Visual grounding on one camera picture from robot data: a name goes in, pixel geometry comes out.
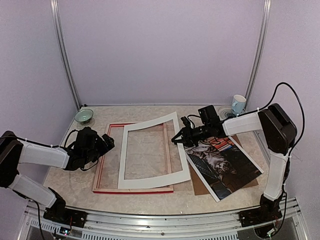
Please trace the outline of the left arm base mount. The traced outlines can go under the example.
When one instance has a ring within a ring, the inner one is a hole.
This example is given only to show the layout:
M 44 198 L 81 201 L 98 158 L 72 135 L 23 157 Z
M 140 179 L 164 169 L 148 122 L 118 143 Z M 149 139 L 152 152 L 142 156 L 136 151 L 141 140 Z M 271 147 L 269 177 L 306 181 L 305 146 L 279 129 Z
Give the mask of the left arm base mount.
M 64 204 L 54 204 L 45 209 L 43 218 L 70 227 L 84 228 L 87 215 L 85 211 L 66 208 Z

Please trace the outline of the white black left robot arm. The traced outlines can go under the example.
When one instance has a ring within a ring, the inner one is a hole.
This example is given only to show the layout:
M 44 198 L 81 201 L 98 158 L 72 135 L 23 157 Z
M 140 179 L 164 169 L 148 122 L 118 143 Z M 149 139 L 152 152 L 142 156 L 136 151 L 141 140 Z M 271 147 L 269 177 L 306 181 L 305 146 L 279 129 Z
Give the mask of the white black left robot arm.
M 107 134 L 99 136 L 90 127 L 76 131 L 75 140 L 68 146 L 46 145 L 20 138 L 7 130 L 0 137 L 0 186 L 44 206 L 57 221 L 66 222 L 70 211 L 65 200 L 53 189 L 20 173 L 19 167 L 45 166 L 85 172 L 87 164 L 96 163 L 114 146 L 112 137 Z

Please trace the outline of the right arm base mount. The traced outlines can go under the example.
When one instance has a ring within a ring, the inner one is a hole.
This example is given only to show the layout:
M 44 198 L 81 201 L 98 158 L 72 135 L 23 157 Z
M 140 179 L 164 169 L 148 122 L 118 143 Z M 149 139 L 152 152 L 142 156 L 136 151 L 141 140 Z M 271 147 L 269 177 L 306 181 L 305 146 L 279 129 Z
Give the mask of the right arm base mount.
M 259 207 L 242 210 L 238 213 L 241 226 L 249 227 L 280 219 L 283 216 L 280 210 L 280 201 L 283 195 L 281 194 L 276 200 L 270 200 L 262 194 Z

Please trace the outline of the red wooden picture frame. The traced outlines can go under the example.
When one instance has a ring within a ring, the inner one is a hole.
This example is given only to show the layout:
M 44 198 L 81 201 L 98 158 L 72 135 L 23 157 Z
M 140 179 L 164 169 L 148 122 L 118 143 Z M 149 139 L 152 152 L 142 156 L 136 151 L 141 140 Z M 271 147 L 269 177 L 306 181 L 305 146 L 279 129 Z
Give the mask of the red wooden picture frame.
M 96 168 L 92 192 L 108 195 L 155 195 L 171 194 L 174 192 L 172 185 L 149 189 L 119 189 L 120 154 L 124 127 L 127 123 L 110 123 L 105 133 L 114 139 L 115 147 L 99 159 Z

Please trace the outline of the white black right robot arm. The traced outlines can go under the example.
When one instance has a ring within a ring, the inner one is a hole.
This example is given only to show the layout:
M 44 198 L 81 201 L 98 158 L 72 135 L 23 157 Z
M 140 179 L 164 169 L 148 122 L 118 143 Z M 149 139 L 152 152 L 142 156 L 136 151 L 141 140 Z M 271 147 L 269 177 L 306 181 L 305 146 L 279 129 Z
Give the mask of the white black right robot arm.
M 285 192 L 285 183 L 290 172 L 290 159 L 293 149 L 305 133 L 306 117 L 302 102 L 298 105 L 301 111 L 302 129 L 296 125 L 283 110 L 273 101 L 265 106 L 237 116 L 221 120 L 213 105 L 198 110 L 202 126 L 192 127 L 192 121 L 187 117 L 181 120 L 184 127 L 171 139 L 175 145 L 196 147 L 199 141 L 210 137 L 225 138 L 241 133 L 262 131 L 270 154 L 270 164 L 266 186 L 260 198 L 261 207 L 256 210 L 256 218 L 266 222 L 276 212 Z

